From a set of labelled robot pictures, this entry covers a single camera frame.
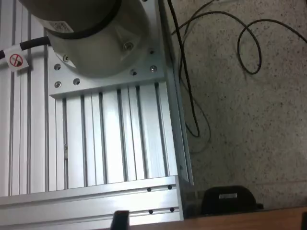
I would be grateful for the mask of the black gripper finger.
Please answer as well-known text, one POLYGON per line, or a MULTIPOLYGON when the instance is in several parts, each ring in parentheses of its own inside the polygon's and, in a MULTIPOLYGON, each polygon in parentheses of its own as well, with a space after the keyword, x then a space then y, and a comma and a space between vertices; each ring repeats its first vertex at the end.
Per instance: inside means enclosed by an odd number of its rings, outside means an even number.
POLYGON ((129 211, 119 210, 116 211, 113 215, 111 230, 129 230, 129 211))

